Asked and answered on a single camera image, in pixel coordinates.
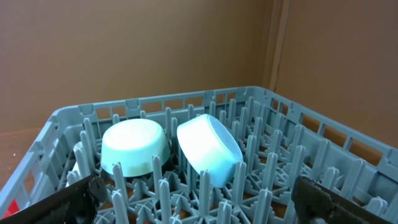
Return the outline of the white plastic spoon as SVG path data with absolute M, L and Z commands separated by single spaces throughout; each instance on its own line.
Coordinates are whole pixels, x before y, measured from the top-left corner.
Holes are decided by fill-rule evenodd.
M 81 143 L 81 141 L 79 141 L 78 143 L 76 143 L 74 145 L 73 152 L 75 152 L 77 149 L 82 149 L 82 148 L 83 148 L 82 143 Z M 72 173 L 75 175 L 76 180 L 80 180 L 81 179 L 81 174 L 80 174 L 80 170 L 79 170 L 77 162 L 74 163 L 74 166 L 73 166 L 73 169 L 72 169 Z M 72 183 L 69 180 L 67 180 L 66 187 L 69 187 L 71 184 Z

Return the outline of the light blue bowl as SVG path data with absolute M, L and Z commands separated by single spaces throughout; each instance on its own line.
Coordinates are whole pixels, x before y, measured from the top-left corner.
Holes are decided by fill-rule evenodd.
M 177 139 L 189 164 L 197 173 L 207 170 L 210 184 L 223 188 L 235 166 L 243 161 L 237 141 L 214 116 L 202 114 L 177 128 Z

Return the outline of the green bowl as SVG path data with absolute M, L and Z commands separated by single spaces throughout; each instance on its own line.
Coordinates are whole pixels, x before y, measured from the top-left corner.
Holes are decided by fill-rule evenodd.
M 170 146 L 162 126 L 149 119 L 129 119 L 108 128 L 101 143 L 101 167 L 113 174 L 120 164 L 124 177 L 137 177 L 153 171 L 152 157 L 165 164 Z

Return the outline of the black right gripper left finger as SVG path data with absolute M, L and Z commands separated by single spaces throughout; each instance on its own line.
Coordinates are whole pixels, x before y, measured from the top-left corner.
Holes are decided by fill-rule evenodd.
M 92 224 L 107 199 L 104 181 L 90 175 L 1 220 L 1 224 Z

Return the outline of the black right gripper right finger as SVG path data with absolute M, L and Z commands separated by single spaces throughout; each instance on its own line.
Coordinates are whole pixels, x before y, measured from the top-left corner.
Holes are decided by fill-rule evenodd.
M 306 177 L 296 178 L 291 199 L 299 223 L 313 223 L 316 219 L 328 224 L 388 223 Z

